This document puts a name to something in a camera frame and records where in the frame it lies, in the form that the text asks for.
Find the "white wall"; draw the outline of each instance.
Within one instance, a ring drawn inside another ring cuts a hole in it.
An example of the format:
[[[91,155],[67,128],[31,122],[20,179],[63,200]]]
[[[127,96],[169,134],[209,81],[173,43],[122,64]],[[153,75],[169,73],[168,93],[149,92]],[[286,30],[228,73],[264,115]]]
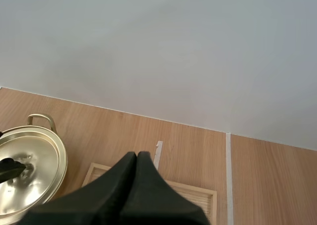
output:
[[[317,0],[0,0],[0,84],[317,150]]]

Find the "gold pot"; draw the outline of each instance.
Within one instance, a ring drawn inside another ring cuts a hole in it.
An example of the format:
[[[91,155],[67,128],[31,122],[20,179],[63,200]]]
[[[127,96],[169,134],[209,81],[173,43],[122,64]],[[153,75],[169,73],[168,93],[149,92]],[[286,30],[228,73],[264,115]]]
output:
[[[51,130],[32,125],[35,117],[47,119]],[[0,225],[10,225],[32,206],[45,203],[56,194],[66,174],[67,154],[53,119],[46,114],[32,114],[27,126],[3,132],[0,161],[4,158],[25,165],[18,177],[0,183]]]

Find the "wooden surface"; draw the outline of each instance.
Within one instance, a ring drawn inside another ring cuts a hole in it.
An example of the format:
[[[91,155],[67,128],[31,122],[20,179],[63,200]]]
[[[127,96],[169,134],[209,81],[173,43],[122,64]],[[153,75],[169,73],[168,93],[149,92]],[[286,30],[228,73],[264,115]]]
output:
[[[227,224],[225,133],[174,123],[163,141],[162,177],[217,191],[217,224]]]
[[[235,225],[316,225],[317,152],[231,136]]]
[[[57,196],[79,188],[91,162],[113,166],[126,152],[141,150],[153,159],[163,141],[162,177],[217,191],[218,224],[227,224],[225,133],[0,89],[0,130],[26,125],[32,113],[51,115],[66,146],[68,169]],[[41,119],[34,123],[49,126]]]
[[[99,178],[102,174],[107,172],[111,167],[104,165],[91,163],[85,180],[82,186]],[[191,201],[192,203],[201,207],[208,218],[212,220],[212,225],[217,224],[217,192],[209,189],[202,189],[199,187],[190,186],[187,184],[181,184],[166,180],[166,182],[173,188],[178,194]]]

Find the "white strip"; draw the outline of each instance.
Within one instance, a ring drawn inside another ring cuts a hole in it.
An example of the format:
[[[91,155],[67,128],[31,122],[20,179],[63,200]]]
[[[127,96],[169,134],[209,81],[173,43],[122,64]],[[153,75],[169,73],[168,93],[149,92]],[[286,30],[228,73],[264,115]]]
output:
[[[228,225],[233,225],[231,133],[226,133],[226,168],[227,168],[227,212]]]
[[[156,169],[159,169],[159,159],[160,159],[160,153],[162,151],[163,142],[158,141],[157,143],[157,150],[155,151],[154,161],[153,164]]]

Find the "pot handle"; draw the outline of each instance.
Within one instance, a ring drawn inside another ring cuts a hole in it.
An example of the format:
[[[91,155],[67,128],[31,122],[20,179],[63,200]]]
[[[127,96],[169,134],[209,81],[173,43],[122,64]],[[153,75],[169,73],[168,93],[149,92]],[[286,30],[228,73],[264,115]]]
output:
[[[27,125],[33,125],[33,118],[39,117],[39,118],[45,118],[50,122],[51,130],[57,134],[56,126],[54,123],[54,120],[51,116],[44,114],[44,113],[34,113],[28,116],[28,123]]]

